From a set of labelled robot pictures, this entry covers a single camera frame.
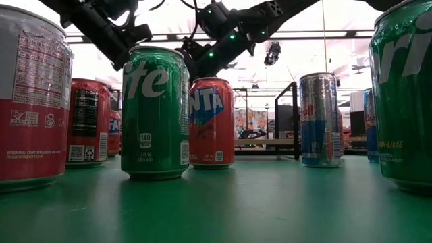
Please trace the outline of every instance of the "can lid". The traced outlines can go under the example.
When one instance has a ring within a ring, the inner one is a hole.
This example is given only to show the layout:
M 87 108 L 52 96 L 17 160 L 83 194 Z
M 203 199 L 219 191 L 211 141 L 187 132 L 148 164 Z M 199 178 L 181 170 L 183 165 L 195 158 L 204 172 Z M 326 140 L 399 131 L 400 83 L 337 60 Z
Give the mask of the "can lid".
M 374 28 L 377 27 L 378 22 L 380 22 L 385 16 L 389 15 L 390 13 L 392 13 L 397 9 L 400 9 L 401 7 L 404 7 L 405 5 L 408 5 L 409 3 L 412 3 L 413 1 L 416 0 L 403 0 L 401 3 L 389 8 L 387 11 L 385 11 L 380 16 L 378 16 L 378 18 L 375 20 L 375 23 L 373 24 Z
M 138 45 L 135 47 L 132 47 L 131 49 L 129 49 L 129 54 L 131 54 L 133 51 L 137 51 L 137 50 L 141 50 L 141 49 L 158 49 L 158 50 L 165 50 L 165 51 L 171 51 L 172 53 L 178 54 L 180 55 L 180 57 L 182 57 L 184 59 L 183 54 L 181 54 L 180 52 L 170 49 L 170 48 L 166 48 L 166 47 L 155 47 L 155 46 L 142 46 L 142 45 Z
M 197 78 L 197 79 L 194 80 L 193 83 L 198 82 L 198 81 L 203 81 L 203 80 L 206 80 L 206 79 L 212 79 L 212 80 L 217 80 L 217 81 L 225 81 L 225 82 L 227 82 L 228 84 L 230 83 L 230 82 L 228 82 L 228 80 L 224 80 L 223 78 L 217 78 L 217 77 L 204 77 L 204 78 Z
M 306 78 L 307 76 L 318 76 L 318 75 L 330 75 L 330 76 L 335 76 L 335 74 L 329 73 L 329 72 L 317 72 L 317 73 L 313 73 L 313 74 L 306 74 L 303 75 L 299 80 Z
M 60 26 L 56 25 L 54 22 L 50 21 L 49 19 L 47 19 L 45 17 L 42 17 L 42 16 L 35 14 L 35 13 L 32 13 L 31 11 L 27 11 L 27 10 L 21 9 L 19 7 L 13 7 L 13 6 L 4 5 L 4 4 L 0 4 L 0 9 L 8 9 L 8 10 L 12 10 L 12 11 L 17 11 L 17 12 L 38 18 L 38 19 L 45 21 L 46 23 L 52 25 L 56 29 L 58 29 L 64 35 L 64 37 L 66 37 L 66 32 L 62 28 L 60 28 Z
M 88 78 L 72 78 L 72 81 L 98 82 L 99 84 L 103 84 L 103 85 L 105 85 L 106 87 L 108 87 L 108 84 L 106 84 L 106 83 L 104 83 L 104 82 L 102 82 L 102 81 L 99 81 L 99 80 L 91 80 L 91 79 L 88 79 Z

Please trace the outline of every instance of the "blue can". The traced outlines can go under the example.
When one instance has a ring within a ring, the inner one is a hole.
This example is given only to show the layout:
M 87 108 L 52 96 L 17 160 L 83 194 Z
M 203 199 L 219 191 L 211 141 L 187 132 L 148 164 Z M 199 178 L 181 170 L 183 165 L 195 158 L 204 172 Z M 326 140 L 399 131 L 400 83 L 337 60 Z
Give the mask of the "blue can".
M 375 104 L 373 103 L 372 89 L 366 89 L 363 95 L 364 123 L 366 124 L 367 159 L 371 163 L 379 163 L 377 122 L 375 121 Z
M 339 167 L 341 159 L 337 78 L 330 73 L 300 78 L 302 163 L 307 167 Z

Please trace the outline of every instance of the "green soda can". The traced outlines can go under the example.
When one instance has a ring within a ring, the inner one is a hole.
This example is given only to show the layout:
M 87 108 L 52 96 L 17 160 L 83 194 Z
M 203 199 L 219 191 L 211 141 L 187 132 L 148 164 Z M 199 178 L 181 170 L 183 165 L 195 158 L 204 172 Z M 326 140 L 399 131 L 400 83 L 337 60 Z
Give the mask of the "green soda can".
M 375 22 L 370 56 L 383 176 L 432 194 L 432 1 L 404 1 Z
M 123 68 L 121 169 L 131 179 L 178 178 L 189 167 L 189 72 L 182 54 L 133 47 Z

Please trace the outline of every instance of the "green table surface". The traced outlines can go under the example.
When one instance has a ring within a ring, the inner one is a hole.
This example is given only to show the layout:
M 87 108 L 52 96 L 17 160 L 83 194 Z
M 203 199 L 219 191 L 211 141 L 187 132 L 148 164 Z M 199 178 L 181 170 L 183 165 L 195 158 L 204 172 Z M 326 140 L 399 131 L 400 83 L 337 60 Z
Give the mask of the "green table surface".
M 344 158 L 313 169 L 236 157 L 231 169 L 131 182 L 116 157 L 0 195 L 0 242 L 432 242 L 432 198 L 399 191 L 366 157 Z

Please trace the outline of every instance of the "ceiling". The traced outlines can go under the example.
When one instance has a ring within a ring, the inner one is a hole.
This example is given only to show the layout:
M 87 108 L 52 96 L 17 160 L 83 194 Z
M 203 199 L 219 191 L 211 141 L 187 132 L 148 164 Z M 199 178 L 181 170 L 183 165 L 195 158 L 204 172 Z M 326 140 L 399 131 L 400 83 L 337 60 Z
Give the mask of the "ceiling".
M 228 9 L 246 9 L 262 1 L 224 0 Z M 55 23 L 59 16 L 37 0 L 1 0 L 1 3 L 21 7 L 40 14 Z M 137 13 L 137 24 L 147 23 L 153 34 L 184 33 L 188 34 L 194 26 L 193 10 L 184 6 L 181 1 L 169 0 L 156 11 L 147 11 L 158 4 L 159 0 L 140 1 Z M 199 1 L 204 7 L 209 1 Z M 323 31 L 326 30 L 372 30 L 373 23 L 381 12 L 375 11 L 362 1 L 324 0 L 324 18 L 322 3 L 318 2 L 308 9 L 289 19 L 279 31 Z M 117 23 L 124 21 L 124 16 Z M 66 29 L 68 34 L 77 34 L 74 26 Z M 312 72 L 335 72 L 346 88 L 350 90 L 371 86 L 369 68 L 353 70 L 353 65 L 368 66 L 368 39 L 348 40 L 281 40 L 279 61 L 270 67 L 264 66 L 265 53 L 270 42 L 258 44 L 255 56 L 247 52 L 237 58 L 234 69 L 222 70 L 218 76 L 231 82 L 234 88 L 250 88 L 253 82 L 260 88 L 285 88 L 293 79 Z M 176 48 L 181 43 L 149 43 L 149 45 Z M 96 78 L 114 87 L 122 87 L 121 72 L 116 72 L 109 61 L 92 44 L 71 45 L 74 52 L 73 77 Z

